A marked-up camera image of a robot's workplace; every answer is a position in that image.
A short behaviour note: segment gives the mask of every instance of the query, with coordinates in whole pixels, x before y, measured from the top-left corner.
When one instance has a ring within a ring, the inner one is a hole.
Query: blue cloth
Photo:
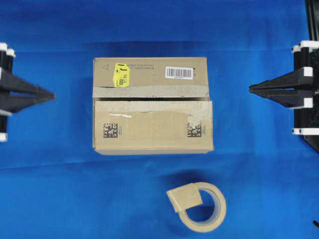
[[[319,237],[318,154],[291,134],[292,111],[248,93],[293,70],[291,47],[309,38],[304,1],[16,0],[1,1],[0,20],[13,72],[57,98],[10,118],[1,239]],[[103,56],[206,56],[216,150],[95,153],[92,62]],[[197,181],[227,201],[209,234],[186,228],[165,194]]]

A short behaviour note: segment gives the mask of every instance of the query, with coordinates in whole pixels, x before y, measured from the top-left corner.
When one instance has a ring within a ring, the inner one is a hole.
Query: box flap
[[[94,87],[114,87],[113,75],[116,64],[127,64],[129,67],[129,87],[208,86],[205,57],[148,57],[95,58]]]
[[[96,101],[97,151],[211,151],[211,101]]]

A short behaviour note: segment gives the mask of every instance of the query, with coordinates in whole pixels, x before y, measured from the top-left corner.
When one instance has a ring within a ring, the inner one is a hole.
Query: barcode
[[[193,127],[190,123],[187,124],[187,137],[201,137],[201,123]]]
[[[171,79],[192,80],[193,68],[167,66],[165,69],[165,77]]]
[[[103,124],[103,138],[117,138],[117,137],[118,137],[117,123]]]

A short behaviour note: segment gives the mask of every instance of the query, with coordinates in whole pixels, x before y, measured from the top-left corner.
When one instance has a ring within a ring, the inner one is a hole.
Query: barcode label
[[[165,77],[169,79],[193,79],[193,68],[166,66]]]

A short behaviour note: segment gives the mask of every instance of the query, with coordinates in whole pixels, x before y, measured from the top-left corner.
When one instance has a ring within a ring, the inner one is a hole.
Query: masking tape roll
[[[210,194],[210,196],[213,198],[215,207],[214,207],[214,212],[210,216],[209,219],[203,222],[195,222],[189,218],[187,215],[186,209],[188,208],[183,208],[183,210],[178,211],[179,218],[181,221],[191,230],[199,233],[207,233],[215,230],[217,227],[221,225],[223,222],[225,216],[226,216],[226,200],[224,198],[224,195],[221,193],[221,191],[214,185],[209,184],[209,183],[194,183],[194,184],[188,184],[185,185],[186,187],[189,185],[194,185],[197,187],[198,190],[203,190]]]

